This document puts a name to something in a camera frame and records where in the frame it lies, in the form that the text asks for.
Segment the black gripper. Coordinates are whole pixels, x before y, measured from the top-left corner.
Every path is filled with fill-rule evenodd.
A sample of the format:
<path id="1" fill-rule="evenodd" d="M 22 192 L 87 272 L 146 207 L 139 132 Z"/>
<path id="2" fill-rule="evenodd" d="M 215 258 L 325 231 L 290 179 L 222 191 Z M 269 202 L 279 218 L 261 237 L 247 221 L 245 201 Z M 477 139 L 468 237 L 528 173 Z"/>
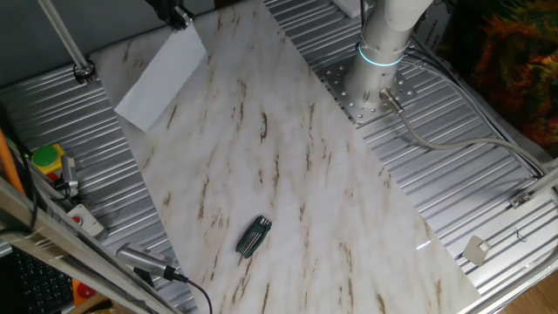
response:
<path id="1" fill-rule="evenodd" d="M 180 5 L 178 0 L 146 0 L 160 20 L 175 31 L 189 26 L 194 21 L 194 14 Z"/>

